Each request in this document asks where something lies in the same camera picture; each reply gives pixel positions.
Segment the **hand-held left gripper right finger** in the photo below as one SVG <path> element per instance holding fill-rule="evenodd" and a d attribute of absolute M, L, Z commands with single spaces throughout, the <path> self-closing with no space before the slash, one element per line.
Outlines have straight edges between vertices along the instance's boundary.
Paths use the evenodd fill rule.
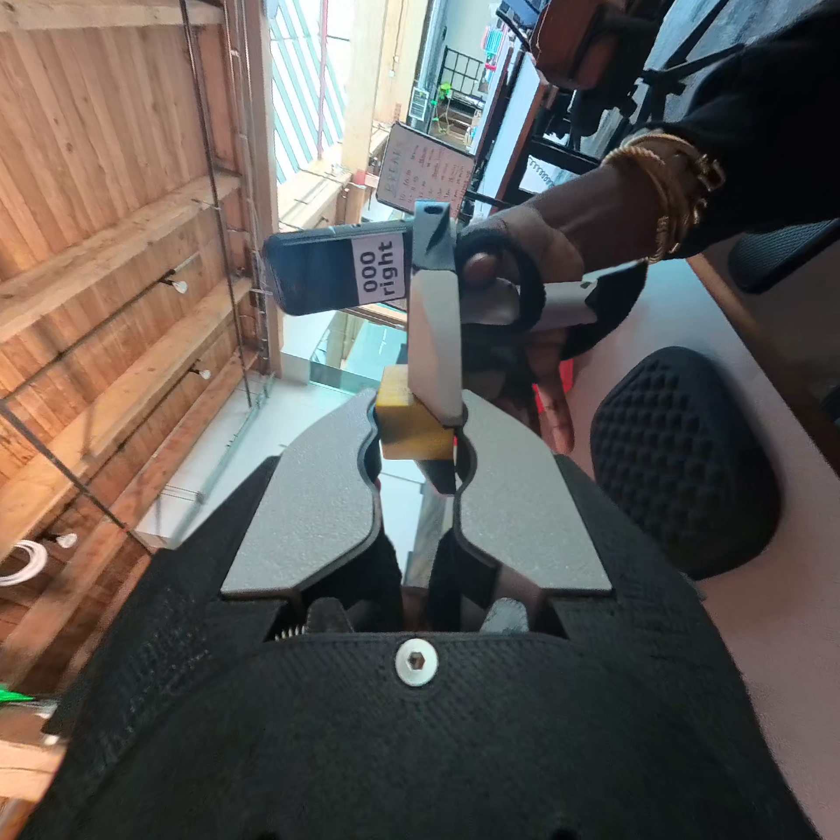
<path fill-rule="evenodd" d="M 534 621 L 551 597 L 613 595 L 550 447 L 472 391 L 463 392 L 463 404 L 453 534 L 469 558 L 467 575 L 476 564 L 489 570 L 467 597 L 489 606 L 517 601 Z"/>

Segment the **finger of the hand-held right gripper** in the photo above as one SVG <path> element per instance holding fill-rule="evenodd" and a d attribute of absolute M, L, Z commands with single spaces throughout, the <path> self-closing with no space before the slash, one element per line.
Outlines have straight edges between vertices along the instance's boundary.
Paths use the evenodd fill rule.
<path fill-rule="evenodd" d="M 461 351 L 456 274 L 448 269 L 418 271 L 407 307 L 407 383 L 443 426 L 463 421 Z"/>

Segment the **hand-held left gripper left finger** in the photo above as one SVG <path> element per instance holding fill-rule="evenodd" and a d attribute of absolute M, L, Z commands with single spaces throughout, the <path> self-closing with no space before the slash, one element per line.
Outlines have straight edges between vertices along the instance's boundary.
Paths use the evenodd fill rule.
<path fill-rule="evenodd" d="M 372 546 L 383 526 L 375 398 L 363 389 L 282 452 L 222 596 L 300 596 Z"/>

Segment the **yellow wooden block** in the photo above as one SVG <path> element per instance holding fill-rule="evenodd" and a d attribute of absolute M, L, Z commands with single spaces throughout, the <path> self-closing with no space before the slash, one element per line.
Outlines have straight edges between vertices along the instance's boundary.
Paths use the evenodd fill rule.
<path fill-rule="evenodd" d="M 412 393 L 406 364 L 384 368 L 374 414 L 386 459 L 454 462 L 455 433 Z"/>

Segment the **person's right hand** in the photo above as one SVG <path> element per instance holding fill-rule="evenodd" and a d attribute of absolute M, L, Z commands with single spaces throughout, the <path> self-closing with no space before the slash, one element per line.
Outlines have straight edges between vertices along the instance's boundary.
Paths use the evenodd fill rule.
<path fill-rule="evenodd" d="M 492 232 L 516 242 L 549 282 L 652 256 L 663 205 L 655 184 L 635 163 L 605 165 L 557 185 L 519 206 L 476 220 L 469 232 Z M 521 336 L 546 412 L 528 397 L 501 396 L 498 407 L 527 425 L 557 455 L 574 447 L 574 426 L 557 376 L 567 336 L 555 329 Z"/>

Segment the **whiteboard on black stand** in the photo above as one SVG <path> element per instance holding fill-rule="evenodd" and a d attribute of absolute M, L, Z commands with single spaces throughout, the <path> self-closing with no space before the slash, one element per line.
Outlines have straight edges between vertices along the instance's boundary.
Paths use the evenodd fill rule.
<path fill-rule="evenodd" d="M 407 214 L 414 212 L 418 201 L 444 203 L 455 218 L 475 166 L 468 152 L 396 122 L 385 145 L 375 197 L 378 203 Z"/>

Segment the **black mesh pad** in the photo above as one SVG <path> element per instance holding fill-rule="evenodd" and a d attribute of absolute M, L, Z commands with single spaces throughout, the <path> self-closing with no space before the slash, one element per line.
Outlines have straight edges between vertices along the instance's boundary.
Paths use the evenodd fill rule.
<path fill-rule="evenodd" d="M 754 560 L 781 518 L 761 442 L 714 363 L 670 346 L 643 358 L 591 422 L 596 484 L 683 574 Z"/>

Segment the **grey-topped office desk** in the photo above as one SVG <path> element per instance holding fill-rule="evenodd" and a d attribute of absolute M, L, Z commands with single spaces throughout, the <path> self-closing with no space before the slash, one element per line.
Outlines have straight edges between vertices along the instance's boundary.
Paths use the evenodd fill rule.
<path fill-rule="evenodd" d="M 491 199 L 484 204 L 486 214 L 520 204 L 599 164 L 546 134 L 547 108 L 557 93 L 536 69 L 532 56 L 525 55 L 477 188 L 478 194 Z"/>

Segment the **brown office chair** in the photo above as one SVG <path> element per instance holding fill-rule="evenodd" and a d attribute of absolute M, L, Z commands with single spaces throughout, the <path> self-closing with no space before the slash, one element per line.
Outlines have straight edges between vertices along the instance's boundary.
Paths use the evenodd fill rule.
<path fill-rule="evenodd" d="M 529 41 L 537 71 L 566 90 L 593 89 L 616 51 L 613 24 L 623 20 L 625 2 L 551 1 Z"/>

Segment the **grey office chair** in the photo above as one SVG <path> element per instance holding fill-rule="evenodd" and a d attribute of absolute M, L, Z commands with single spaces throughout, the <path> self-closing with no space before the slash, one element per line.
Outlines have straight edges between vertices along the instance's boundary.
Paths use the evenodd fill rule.
<path fill-rule="evenodd" d="M 839 239 L 839 219 L 744 235 L 731 249 L 728 272 L 741 292 L 761 295 Z"/>

